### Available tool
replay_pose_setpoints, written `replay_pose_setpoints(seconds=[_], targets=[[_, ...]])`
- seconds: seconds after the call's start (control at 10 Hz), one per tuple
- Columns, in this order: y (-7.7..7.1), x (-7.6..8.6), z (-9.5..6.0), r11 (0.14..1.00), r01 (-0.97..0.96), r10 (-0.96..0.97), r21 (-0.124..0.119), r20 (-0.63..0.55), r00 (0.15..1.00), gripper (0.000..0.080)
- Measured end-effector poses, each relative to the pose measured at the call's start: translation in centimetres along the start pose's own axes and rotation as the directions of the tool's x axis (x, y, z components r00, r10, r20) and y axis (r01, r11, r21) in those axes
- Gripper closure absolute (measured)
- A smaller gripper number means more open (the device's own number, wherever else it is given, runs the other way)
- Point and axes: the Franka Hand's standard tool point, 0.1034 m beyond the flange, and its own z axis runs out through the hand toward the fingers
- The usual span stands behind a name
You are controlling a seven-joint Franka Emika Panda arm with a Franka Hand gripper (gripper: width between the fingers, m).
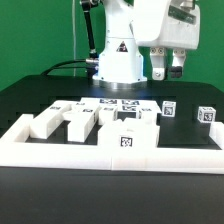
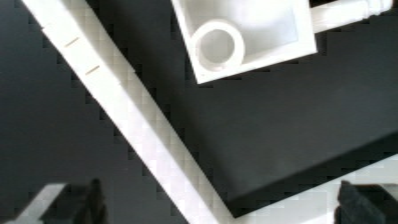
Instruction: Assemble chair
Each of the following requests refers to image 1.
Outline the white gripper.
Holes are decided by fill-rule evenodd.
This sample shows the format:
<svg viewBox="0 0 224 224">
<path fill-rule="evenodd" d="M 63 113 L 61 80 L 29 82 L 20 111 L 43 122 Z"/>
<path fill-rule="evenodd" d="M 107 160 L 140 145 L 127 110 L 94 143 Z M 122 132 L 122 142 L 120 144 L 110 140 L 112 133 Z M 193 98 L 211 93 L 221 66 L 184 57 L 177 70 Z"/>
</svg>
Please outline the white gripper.
<svg viewBox="0 0 224 224">
<path fill-rule="evenodd" d="M 186 50 L 195 50 L 200 37 L 200 8 L 194 0 L 135 0 L 134 38 L 138 46 L 152 47 L 152 78 L 166 76 L 166 48 L 173 50 L 172 78 L 183 75 Z"/>
</svg>

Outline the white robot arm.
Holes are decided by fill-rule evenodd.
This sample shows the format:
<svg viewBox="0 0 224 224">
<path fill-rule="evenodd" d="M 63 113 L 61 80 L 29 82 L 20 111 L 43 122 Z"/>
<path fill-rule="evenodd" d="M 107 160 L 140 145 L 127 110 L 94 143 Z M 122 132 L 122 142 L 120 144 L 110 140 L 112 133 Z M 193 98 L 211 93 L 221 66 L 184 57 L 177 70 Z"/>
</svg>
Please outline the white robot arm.
<svg viewBox="0 0 224 224">
<path fill-rule="evenodd" d="M 200 8 L 195 0 L 103 0 L 105 48 L 93 83 L 111 89 L 145 85 L 141 47 L 150 49 L 152 78 L 183 74 L 186 52 L 200 36 Z"/>
</svg>

